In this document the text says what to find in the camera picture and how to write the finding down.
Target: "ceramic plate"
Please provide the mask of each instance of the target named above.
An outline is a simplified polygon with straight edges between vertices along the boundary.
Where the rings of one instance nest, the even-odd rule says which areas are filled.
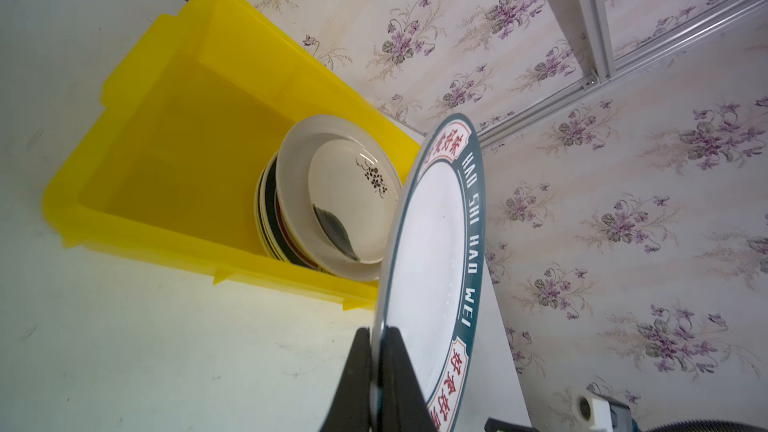
[[[485,177],[469,119],[455,114],[440,124],[401,197],[379,280],[373,363],[385,327],[398,327],[432,421],[447,432],[472,357],[485,251]],[[375,418],[379,394],[371,397]]]
[[[398,190],[360,144],[326,142],[310,163],[310,200],[322,231],[342,254],[363,264],[384,257]]]
[[[259,216],[256,220],[260,220],[264,225],[265,238],[280,260],[317,270],[317,264],[296,244],[296,240],[288,233],[283,221],[275,188],[276,158],[277,154],[272,157],[262,173],[257,195]]]
[[[275,258],[277,260],[283,260],[276,254],[276,251],[274,250],[274,246],[266,237],[266,226],[264,225],[264,220],[262,219],[262,214],[260,211],[261,209],[260,191],[262,188],[265,172],[268,168],[269,166],[264,168],[264,170],[261,173],[261,176],[259,176],[259,185],[256,186],[256,198],[254,200],[254,217],[256,218],[256,232],[259,235],[259,242],[261,242],[261,246],[264,249],[264,252],[272,258]]]
[[[340,277],[360,282],[379,278],[381,263],[363,264],[341,253],[323,232],[309,193],[312,158],[331,140],[354,142],[375,161],[374,167],[386,170],[393,182],[388,188],[400,193],[402,184],[397,170],[380,145],[358,125],[335,116],[312,116],[288,131],[277,157],[277,197],[283,207],[288,230],[319,266]]]

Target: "white surface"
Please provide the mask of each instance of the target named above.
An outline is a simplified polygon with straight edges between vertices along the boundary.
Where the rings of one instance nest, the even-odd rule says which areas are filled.
[[[0,0],[0,430],[316,430],[359,326],[336,304],[63,250],[41,213],[104,79],[181,0]],[[530,424],[488,274],[456,430]]]
[[[451,349],[464,279],[465,214],[453,168],[447,162],[431,166],[407,207],[385,323],[400,329],[429,402]]]
[[[374,174],[382,184],[379,188],[370,179]],[[395,178],[397,182],[377,158],[351,140],[326,142],[312,158],[310,200],[338,217],[352,250],[365,264],[384,257],[401,190],[400,178]]]

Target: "metal frame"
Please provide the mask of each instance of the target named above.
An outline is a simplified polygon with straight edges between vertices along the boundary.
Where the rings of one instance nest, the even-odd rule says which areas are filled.
[[[597,70],[598,81],[604,82],[616,75],[605,0],[578,0],[578,3],[587,29],[587,38],[589,39],[594,68]]]
[[[604,3],[602,0],[599,2],[597,0],[579,0],[579,5],[587,26],[593,61],[596,67],[602,61],[604,66],[610,70],[605,61],[613,62],[613,52],[607,25],[604,26],[603,31]],[[586,100],[589,96],[609,85],[623,82],[634,76],[636,72],[647,70],[661,60],[681,52],[682,49],[692,46],[706,37],[761,13],[768,13],[768,0],[726,0],[704,14],[620,57],[614,63],[615,72],[608,72],[606,80],[601,80],[599,74],[585,77],[519,114],[481,131],[478,134],[480,146],[483,149],[494,146],[509,138],[514,132],[518,132],[554,112]]]

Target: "stacked plates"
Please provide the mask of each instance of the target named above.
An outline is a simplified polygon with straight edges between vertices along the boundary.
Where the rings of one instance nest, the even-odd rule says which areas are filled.
[[[259,178],[254,214],[264,250],[313,270],[377,280],[401,189],[368,132],[334,116],[302,120]]]

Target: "yellow plastic bin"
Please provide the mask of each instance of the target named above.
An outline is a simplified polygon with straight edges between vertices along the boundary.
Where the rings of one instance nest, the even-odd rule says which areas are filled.
[[[417,144],[245,0],[160,16],[104,83],[105,111],[45,192],[64,245],[372,308],[360,283],[270,258],[256,181],[299,120],[367,130],[405,180]]]

